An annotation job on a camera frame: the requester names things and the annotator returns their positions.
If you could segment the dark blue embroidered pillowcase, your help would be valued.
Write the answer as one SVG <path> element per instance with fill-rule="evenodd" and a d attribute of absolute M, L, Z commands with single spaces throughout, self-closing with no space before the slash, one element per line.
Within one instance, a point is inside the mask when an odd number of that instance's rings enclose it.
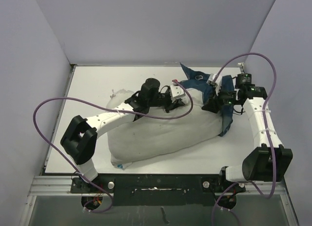
<path fill-rule="evenodd" d="M 194 71 L 191 68 L 180 64 L 184 74 L 187 79 L 181 81 L 181 85 L 185 89 L 196 89 L 202 93 L 203 110 L 207 110 L 208 106 L 211 105 L 216 109 L 216 113 L 220 113 L 222 117 L 222 130 L 219 134 L 220 137 L 224 136 L 231 127 L 233 122 L 234 106 L 222 105 L 220 102 L 216 101 L 216 97 L 222 92 L 232 92 L 234 91 L 233 79 L 230 75 L 223 77 L 218 77 L 221 79 L 220 91 L 217 92 L 216 88 L 210 84 L 209 77 L 211 74 L 207 74 L 201 71 Z"/>

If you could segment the white pillow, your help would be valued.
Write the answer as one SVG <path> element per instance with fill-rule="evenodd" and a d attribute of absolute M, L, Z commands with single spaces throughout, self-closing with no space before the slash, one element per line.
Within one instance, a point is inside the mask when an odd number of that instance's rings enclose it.
<path fill-rule="evenodd" d="M 126 123 L 109 131 L 108 147 L 111 163 L 126 169 L 136 161 L 174 153 L 218 136 L 222 132 L 222 116 L 202 110 L 202 92 L 188 89 L 184 106 L 169 113 L 153 107 L 149 117 Z"/>

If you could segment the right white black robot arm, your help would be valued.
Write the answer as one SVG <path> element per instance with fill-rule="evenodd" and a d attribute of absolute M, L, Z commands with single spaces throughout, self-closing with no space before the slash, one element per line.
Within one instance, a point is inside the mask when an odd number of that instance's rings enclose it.
<path fill-rule="evenodd" d="M 222 191 L 229 191 L 235 182 L 250 181 L 280 182 L 293 158 L 290 149 L 285 148 L 274 128 L 268 107 L 268 95 L 264 87 L 252 83 L 251 74 L 238 74 L 235 87 L 226 89 L 225 77 L 211 74 L 207 83 L 212 92 L 202 109 L 225 115 L 226 109 L 240 105 L 246 112 L 253 134 L 254 149 L 241 165 L 228 166 L 224 175 L 218 177 L 217 185 Z"/>

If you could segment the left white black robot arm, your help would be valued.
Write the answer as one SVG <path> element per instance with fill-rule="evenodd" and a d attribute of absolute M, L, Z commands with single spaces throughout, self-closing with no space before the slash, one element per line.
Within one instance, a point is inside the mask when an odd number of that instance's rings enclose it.
<path fill-rule="evenodd" d="M 164 93 L 159 88 L 160 82 L 149 78 L 139 91 L 115 108 L 88 118 L 80 115 L 72 118 L 60 144 L 73 160 L 78 173 L 83 176 L 81 185 L 86 191 L 94 192 L 99 187 L 98 172 L 92 157 L 100 136 L 142 118 L 149 113 L 151 107 L 161 107 L 168 113 L 184 106 L 182 97 L 186 92 L 177 83 L 167 86 Z"/>

